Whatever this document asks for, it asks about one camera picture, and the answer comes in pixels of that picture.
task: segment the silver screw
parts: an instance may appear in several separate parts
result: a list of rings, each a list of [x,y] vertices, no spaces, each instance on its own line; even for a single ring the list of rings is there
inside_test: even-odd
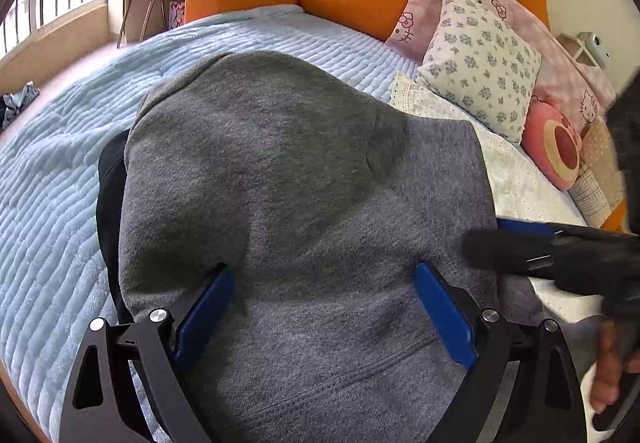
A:
[[[162,322],[166,318],[166,309],[154,309],[149,314],[149,319],[151,322]]]
[[[500,319],[500,315],[498,315],[498,312],[494,309],[485,309],[482,312],[482,318],[487,322],[493,323],[498,322],[498,320]]]
[[[100,331],[102,328],[104,328],[104,318],[94,318],[89,324],[91,331]]]
[[[558,331],[558,322],[555,320],[551,320],[550,318],[545,320],[545,329],[547,331],[551,331],[551,333],[555,333]]]

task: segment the floor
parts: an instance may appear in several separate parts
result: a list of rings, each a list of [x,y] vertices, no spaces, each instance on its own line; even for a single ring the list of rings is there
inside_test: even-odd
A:
[[[47,102],[59,96],[59,94],[72,83],[107,65],[126,52],[128,48],[131,48],[131,46],[127,47],[123,45],[120,49],[117,49],[116,43],[111,42],[74,62],[52,78],[52,80],[44,84],[44,86],[40,88],[40,95],[33,100],[28,108],[18,115],[15,121],[12,122],[5,131],[2,131],[0,134],[0,147],[7,144],[24,124],[40,112]]]

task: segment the blue gripper pad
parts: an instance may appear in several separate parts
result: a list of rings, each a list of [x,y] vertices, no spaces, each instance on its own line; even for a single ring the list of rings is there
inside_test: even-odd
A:
[[[225,267],[207,286],[175,332],[172,361],[179,369],[191,367],[231,301],[236,288],[234,274]]]
[[[415,267],[414,285],[449,356],[455,362],[464,365],[468,371],[478,360],[474,348],[473,329],[426,263],[420,263]]]
[[[511,230],[527,235],[553,235],[556,233],[556,229],[548,223],[530,223],[529,221],[500,218],[498,218],[498,230]]]

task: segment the human hand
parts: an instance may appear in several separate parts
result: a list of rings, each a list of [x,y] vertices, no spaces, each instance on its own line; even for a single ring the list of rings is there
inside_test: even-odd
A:
[[[616,323],[610,319],[604,320],[600,327],[600,347],[590,396],[591,406],[597,413],[601,413],[618,399],[623,369],[627,373],[640,373],[640,350],[623,366]]]

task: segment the pink hello kitty blanket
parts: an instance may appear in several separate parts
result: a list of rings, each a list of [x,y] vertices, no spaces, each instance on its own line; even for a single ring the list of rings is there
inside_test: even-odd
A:
[[[616,97],[602,70],[577,63],[546,26],[515,0],[475,0],[542,54],[542,67],[534,87],[540,100],[550,99],[584,135],[597,115]],[[409,0],[385,45],[422,64],[440,22],[442,0]]]

